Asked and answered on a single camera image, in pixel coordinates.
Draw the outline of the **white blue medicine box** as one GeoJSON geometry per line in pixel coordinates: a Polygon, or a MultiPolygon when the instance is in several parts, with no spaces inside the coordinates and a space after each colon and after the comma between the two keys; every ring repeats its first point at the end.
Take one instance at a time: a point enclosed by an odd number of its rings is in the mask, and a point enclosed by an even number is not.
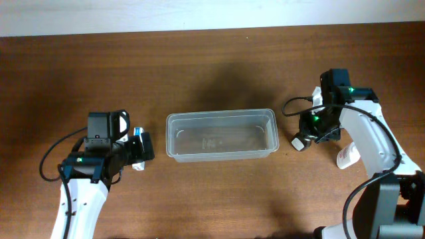
{"type": "MultiPolygon", "coordinates": [[[[144,132],[144,129],[142,127],[134,127],[133,134],[140,136],[144,132]]],[[[132,165],[132,169],[136,171],[143,171],[145,169],[145,163],[134,163],[132,165]]]]}

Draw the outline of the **dark bottle white cap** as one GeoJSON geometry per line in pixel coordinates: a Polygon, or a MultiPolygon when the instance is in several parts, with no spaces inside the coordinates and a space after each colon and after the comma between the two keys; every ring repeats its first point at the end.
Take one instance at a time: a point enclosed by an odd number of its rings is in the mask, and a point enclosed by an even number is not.
{"type": "Polygon", "coordinates": [[[293,136],[291,145],[297,151],[305,151],[311,146],[311,139],[308,138],[305,134],[298,132],[293,136]]]}

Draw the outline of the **white spray bottle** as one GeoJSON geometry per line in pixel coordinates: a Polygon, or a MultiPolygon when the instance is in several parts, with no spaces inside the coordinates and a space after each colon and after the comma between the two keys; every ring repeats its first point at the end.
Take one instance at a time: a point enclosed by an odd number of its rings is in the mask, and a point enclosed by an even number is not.
{"type": "Polygon", "coordinates": [[[355,164],[361,158],[358,149],[354,142],[350,143],[348,146],[344,147],[337,154],[336,163],[338,168],[346,169],[347,167],[355,164]]]}

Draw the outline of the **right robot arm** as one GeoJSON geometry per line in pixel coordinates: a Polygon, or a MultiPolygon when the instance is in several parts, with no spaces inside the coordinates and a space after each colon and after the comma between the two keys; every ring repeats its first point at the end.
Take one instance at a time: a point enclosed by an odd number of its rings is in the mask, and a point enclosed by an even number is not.
{"type": "Polygon", "coordinates": [[[347,198],[342,223],[316,228],[314,238],[423,238],[424,173],[391,133],[376,94],[353,87],[345,69],[324,72],[320,82],[309,97],[313,107],[299,114],[292,145],[303,151],[338,140],[345,129],[368,179],[347,198]]]}

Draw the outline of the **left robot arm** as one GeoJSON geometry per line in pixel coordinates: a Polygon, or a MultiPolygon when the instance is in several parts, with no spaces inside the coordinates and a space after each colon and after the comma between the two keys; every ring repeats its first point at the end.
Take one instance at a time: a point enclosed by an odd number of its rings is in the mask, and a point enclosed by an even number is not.
{"type": "Polygon", "coordinates": [[[150,134],[141,127],[130,131],[129,113],[91,112],[87,135],[80,138],[58,165],[60,204],[52,238],[92,238],[112,185],[125,167],[136,171],[155,154],[150,134]]]}

